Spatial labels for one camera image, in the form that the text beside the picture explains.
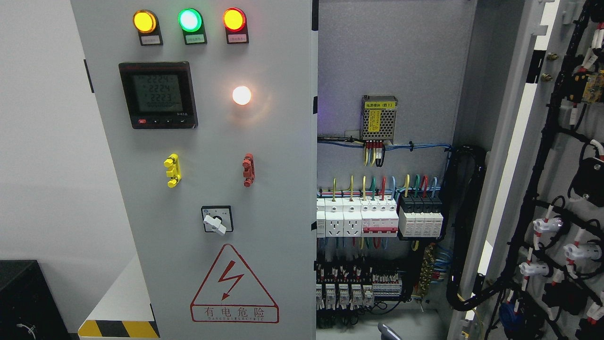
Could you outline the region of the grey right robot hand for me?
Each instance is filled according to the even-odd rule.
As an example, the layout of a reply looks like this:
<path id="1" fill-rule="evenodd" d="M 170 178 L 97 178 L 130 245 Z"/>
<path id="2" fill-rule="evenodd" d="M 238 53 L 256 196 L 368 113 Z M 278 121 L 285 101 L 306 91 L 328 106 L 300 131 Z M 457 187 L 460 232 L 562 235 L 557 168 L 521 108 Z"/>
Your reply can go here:
<path id="1" fill-rule="evenodd" d="M 401 340 L 401 336 L 397 334 L 391 327 L 386 325 L 385 323 L 378 323 L 378 330 L 380 331 L 380 339 L 381 340 Z"/>

